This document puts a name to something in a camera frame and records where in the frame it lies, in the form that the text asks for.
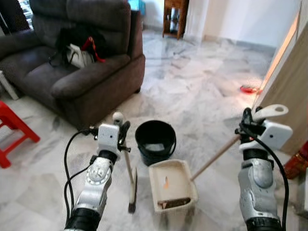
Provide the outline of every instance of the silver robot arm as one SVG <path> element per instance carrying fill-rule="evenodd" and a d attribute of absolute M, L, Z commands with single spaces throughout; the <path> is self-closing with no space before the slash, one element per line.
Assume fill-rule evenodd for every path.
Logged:
<path fill-rule="evenodd" d="M 115 162 L 120 158 L 118 143 L 123 116 L 115 114 L 114 124 L 101 124 L 98 128 L 97 157 L 88 168 L 85 186 L 73 208 L 65 231 L 96 231 L 102 218 L 107 190 Z"/>
<path fill-rule="evenodd" d="M 251 109 L 246 108 L 240 125 L 253 132 L 254 136 L 271 149 L 280 149 L 291 137 L 292 129 L 265 119 L 271 116 L 271 111 L 276 116 L 287 113 L 287 108 L 283 105 L 274 106 L 284 111 L 277 113 L 272 105 L 252 115 Z M 242 129 L 237 129 L 236 132 L 241 135 L 240 152 L 244 157 L 238 180 L 241 188 L 240 208 L 247 230 L 281 231 L 274 196 L 274 162 L 268 159 L 268 151 Z"/>

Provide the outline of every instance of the wooden broom handle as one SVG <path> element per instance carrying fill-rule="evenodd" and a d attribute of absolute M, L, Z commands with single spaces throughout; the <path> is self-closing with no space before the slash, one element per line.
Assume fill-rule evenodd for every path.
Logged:
<path fill-rule="evenodd" d="M 235 135 L 231 140 L 229 140 L 216 154 L 213 156 L 203 167 L 197 171 L 192 177 L 191 181 L 194 181 L 204 170 L 207 169 L 215 160 L 217 160 L 222 154 L 225 153 L 232 145 L 234 145 L 239 139 L 240 135 Z"/>

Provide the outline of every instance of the black cable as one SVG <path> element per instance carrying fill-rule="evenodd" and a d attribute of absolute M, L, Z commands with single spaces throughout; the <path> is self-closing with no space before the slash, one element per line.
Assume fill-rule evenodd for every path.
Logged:
<path fill-rule="evenodd" d="M 65 200 L 65 205 L 66 205 L 66 222 L 65 222 L 65 225 L 68 224 L 68 220 L 69 220 L 69 217 L 70 217 L 70 210 L 69 210 L 68 199 L 67 199 L 67 194 L 66 194 L 66 193 L 67 193 L 67 186 L 68 186 L 69 184 L 71 184 L 71 180 L 72 180 L 75 176 L 77 176 L 77 175 L 79 175 L 80 173 L 82 173 L 82 172 L 84 172 L 85 170 L 87 170 L 88 167 L 90 167 L 90 165 L 87 166 L 86 168 L 84 168 L 83 170 L 80 170 L 79 172 L 77 172 L 77 173 L 75 173 L 74 175 L 72 175 L 72 176 L 69 178 L 69 180 L 65 183 L 65 186 L 64 186 L 64 200 Z"/>
<path fill-rule="evenodd" d="M 279 170 L 281 172 L 283 182 L 284 182 L 284 202 L 283 202 L 283 212 L 282 212 L 282 230 L 286 231 L 286 219 L 287 219 L 287 209 L 288 209 L 288 202 L 289 202 L 289 183 L 287 176 L 285 174 L 285 171 L 283 169 L 283 166 L 279 160 L 279 158 L 276 156 L 276 154 L 261 140 L 259 140 L 249 129 L 245 128 L 243 124 L 239 124 L 241 130 L 243 130 L 248 136 L 252 137 L 255 141 L 257 141 L 263 148 L 266 149 L 266 151 L 269 152 L 269 154 L 274 158 L 276 161 Z"/>
<path fill-rule="evenodd" d="M 67 143 L 67 146 L 66 146 L 66 149 L 65 149 L 65 153 L 64 153 L 64 169 L 65 169 L 65 174 L 66 174 L 66 178 L 67 178 L 67 181 L 68 181 L 68 186 L 69 186 L 69 192 L 70 192 L 70 195 L 71 195 L 71 208 L 73 209 L 73 206 L 74 206 L 74 195 L 73 195 L 73 187 L 72 187 L 72 183 L 71 181 L 69 180 L 70 177 L 69 177 L 69 172 L 68 172 L 68 167 L 67 167 L 67 152 L 68 152 L 68 148 L 71 144 L 71 142 L 73 141 L 73 139 L 80 133 L 82 132 L 87 132 L 89 131 L 88 129 L 85 129 L 85 130 L 81 130 L 81 131 L 78 131 L 76 132 L 72 137 L 71 139 L 68 141 Z"/>

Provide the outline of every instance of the baseboard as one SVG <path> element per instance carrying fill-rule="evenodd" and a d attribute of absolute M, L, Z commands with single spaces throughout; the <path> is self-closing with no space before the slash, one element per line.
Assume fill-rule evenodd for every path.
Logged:
<path fill-rule="evenodd" d="M 188 34 L 185 34 L 185 33 L 183 35 L 183 39 L 185 41 L 191 42 L 191 43 L 196 44 L 196 45 L 200 45 L 203 41 L 201 37 L 197 37 L 197 36 L 194 36 L 194 35 L 188 35 Z"/>
<path fill-rule="evenodd" d="M 154 26 L 154 25 L 148 25 L 143 23 L 143 29 L 144 30 L 153 30 L 153 31 L 157 31 L 157 32 L 163 32 L 163 28 L 160 26 Z"/>
<path fill-rule="evenodd" d="M 247 47 L 255 51 L 269 52 L 269 53 L 272 53 L 273 55 L 276 52 L 276 47 L 247 42 L 247 41 L 240 41 L 240 40 L 235 40 L 235 39 L 230 39 L 230 38 L 222 38 L 222 37 L 216 37 L 216 36 L 211 36 L 211 35 L 205 35 L 202 39 L 202 41 L 218 41 L 218 42 L 223 41 L 223 40 L 227 40 L 231 44 L 241 46 L 241 47 Z"/>

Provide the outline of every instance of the plastic bucket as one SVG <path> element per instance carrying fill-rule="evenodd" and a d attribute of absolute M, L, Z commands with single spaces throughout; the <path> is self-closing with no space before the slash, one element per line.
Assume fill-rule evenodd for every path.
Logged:
<path fill-rule="evenodd" d="M 136 130 L 135 138 L 142 161 L 147 166 L 169 159 L 177 145 L 172 126 L 159 120 L 141 124 Z"/>

